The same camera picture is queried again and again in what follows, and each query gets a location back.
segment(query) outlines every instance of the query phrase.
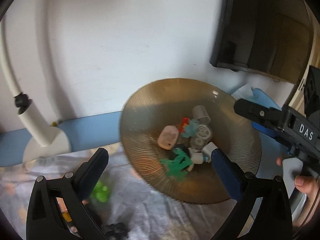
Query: pink soap bar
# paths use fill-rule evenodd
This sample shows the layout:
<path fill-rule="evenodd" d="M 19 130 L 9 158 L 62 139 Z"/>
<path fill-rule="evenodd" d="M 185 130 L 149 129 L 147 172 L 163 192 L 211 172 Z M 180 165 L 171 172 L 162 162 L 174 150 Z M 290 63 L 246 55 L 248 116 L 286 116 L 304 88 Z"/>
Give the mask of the pink soap bar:
<path fill-rule="evenodd" d="M 158 138 L 158 145 L 165 150 L 170 150 L 179 136 L 179 131 L 174 125 L 167 125 L 163 128 Z"/>

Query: green plastic figure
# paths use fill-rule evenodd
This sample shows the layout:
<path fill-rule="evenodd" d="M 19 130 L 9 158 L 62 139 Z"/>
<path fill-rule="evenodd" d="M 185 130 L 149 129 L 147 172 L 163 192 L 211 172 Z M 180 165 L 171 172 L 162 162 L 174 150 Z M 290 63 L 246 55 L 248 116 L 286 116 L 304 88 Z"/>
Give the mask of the green plastic figure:
<path fill-rule="evenodd" d="M 104 186 L 101 181 L 95 185 L 90 197 L 96 198 L 99 202 L 106 202 L 109 199 L 109 189 Z"/>
<path fill-rule="evenodd" d="M 167 176 L 174 176 L 177 180 L 182 181 L 187 175 L 187 172 L 182 170 L 191 165 L 192 161 L 180 148 L 175 148 L 172 151 L 177 155 L 177 157 L 175 157 L 174 160 L 161 159 L 160 163 L 168 167 L 168 171 L 166 173 Z"/>

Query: black monitor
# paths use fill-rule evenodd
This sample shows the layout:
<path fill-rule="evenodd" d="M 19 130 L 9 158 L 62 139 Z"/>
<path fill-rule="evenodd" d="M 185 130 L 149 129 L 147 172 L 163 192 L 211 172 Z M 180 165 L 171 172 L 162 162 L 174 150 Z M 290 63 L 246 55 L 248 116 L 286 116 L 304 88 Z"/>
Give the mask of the black monitor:
<path fill-rule="evenodd" d="M 299 84 L 312 42 L 304 0 L 223 0 L 210 63 Z"/>

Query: white desk lamp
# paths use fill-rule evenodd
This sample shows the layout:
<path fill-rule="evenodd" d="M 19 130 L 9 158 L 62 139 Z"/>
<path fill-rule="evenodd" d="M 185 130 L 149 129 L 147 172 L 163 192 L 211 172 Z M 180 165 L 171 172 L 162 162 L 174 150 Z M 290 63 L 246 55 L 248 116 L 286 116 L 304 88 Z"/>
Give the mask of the white desk lamp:
<path fill-rule="evenodd" d="M 15 104 L 19 108 L 18 117 L 32 135 L 25 148 L 23 162 L 69 153 L 71 146 L 65 132 L 45 121 L 33 100 L 23 94 L 14 76 L 5 41 L 4 19 L 0 22 L 0 65 L 10 92 L 15 98 Z"/>

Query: clear plastic cup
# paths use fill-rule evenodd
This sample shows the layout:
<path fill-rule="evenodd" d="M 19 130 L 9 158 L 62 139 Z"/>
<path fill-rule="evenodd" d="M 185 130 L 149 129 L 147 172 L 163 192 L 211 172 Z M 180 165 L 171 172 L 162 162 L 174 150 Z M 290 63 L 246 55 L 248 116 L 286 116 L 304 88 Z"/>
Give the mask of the clear plastic cup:
<path fill-rule="evenodd" d="M 192 109 L 193 119 L 196 119 L 200 122 L 200 124 L 209 124 L 211 122 L 211 118 L 209 117 L 207 110 L 204 106 L 195 106 Z"/>

